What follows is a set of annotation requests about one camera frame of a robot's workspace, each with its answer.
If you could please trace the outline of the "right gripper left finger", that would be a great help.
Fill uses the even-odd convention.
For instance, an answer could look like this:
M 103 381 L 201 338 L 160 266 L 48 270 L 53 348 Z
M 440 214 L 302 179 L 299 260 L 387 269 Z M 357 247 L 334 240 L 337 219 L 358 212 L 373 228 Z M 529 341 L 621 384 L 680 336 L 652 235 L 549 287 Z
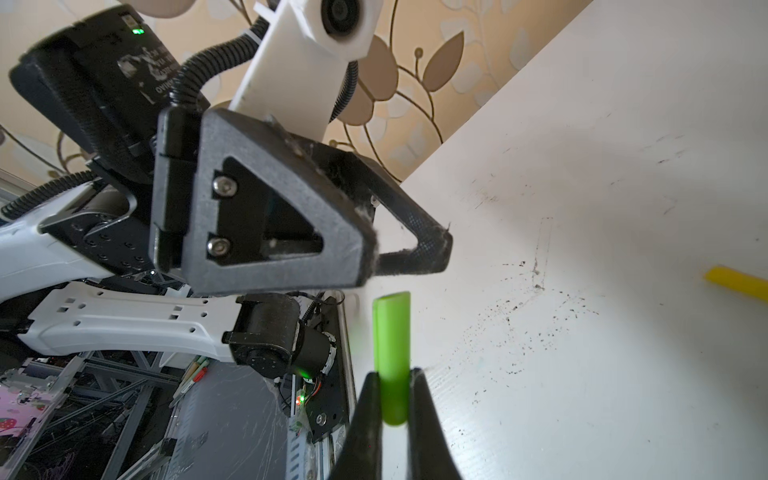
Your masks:
M 377 372 L 370 372 L 329 479 L 381 479 L 382 427 L 381 381 Z

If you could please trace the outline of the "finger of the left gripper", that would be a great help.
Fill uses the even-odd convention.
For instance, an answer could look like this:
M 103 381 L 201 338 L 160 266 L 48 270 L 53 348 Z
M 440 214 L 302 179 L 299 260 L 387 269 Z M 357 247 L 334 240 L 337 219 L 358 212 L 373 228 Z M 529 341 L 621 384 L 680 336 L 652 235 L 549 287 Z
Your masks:
M 363 158 L 225 110 L 158 119 L 153 265 L 228 295 L 356 287 L 375 272 Z
M 299 146 L 330 181 L 352 201 L 363 218 L 372 222 L 377 201 L 416 245 L 393 252 L 376 249 L 374 276 L 429 275 L 448 267 L 453 237 L 448 229 L 414 201 L 376 161 L 301 137 Z

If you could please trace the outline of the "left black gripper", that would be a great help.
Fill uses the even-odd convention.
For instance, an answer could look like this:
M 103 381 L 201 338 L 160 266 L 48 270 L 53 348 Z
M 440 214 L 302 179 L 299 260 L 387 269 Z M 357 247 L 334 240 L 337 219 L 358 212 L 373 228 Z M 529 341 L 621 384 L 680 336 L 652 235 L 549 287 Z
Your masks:
M 130 5 L 120 4 L 32 45 L 9 72 L 14 90 L 123 182 L 149 185 L 158 117 L 180 68 Z

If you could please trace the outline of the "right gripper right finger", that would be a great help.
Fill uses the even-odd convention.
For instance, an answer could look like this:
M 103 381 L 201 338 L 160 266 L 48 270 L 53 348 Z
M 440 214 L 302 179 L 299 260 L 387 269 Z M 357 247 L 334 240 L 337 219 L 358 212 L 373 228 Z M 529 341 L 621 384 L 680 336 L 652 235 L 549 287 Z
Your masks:
M 410 372 L 407 429 L 408 479 L 461 479 L 420 368 Z

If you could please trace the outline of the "green pen cap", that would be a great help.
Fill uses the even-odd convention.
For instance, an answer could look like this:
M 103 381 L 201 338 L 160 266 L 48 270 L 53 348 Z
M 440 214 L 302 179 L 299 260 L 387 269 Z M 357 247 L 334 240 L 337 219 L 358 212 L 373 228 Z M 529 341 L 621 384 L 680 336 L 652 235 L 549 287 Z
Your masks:
M 411 294 L 398 292 L 373 302 L 374 369 L 380 380 L 383 422 L 407 422 L 411 370 Z

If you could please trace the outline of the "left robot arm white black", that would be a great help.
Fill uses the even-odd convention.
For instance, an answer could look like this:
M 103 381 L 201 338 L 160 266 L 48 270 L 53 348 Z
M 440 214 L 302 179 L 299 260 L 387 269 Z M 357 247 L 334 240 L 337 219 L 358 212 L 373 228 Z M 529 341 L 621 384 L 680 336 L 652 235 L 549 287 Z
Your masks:
M 129 5 L 41 40 L 15 89 L 91 154 L 1 213 L 1 334 L 42 357 L 176 352 L 314 378 L 298 291 L 438 273 L 448 231 L 381 166 L 323 143 L 377 1 L 272 1 L 178 62 Z

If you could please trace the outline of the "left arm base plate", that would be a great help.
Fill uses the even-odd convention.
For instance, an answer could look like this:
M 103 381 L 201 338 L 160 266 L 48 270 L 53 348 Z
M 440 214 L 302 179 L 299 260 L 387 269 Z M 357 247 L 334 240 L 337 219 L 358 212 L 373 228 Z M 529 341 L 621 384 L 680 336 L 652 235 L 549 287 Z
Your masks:
M 307 418 L 308 436 L 317 443 L 349 422 L 354 382 L 350 379 L 348 335 L 341 291 L 303 297 L 290 372 L 298 381 L 295 407 Z

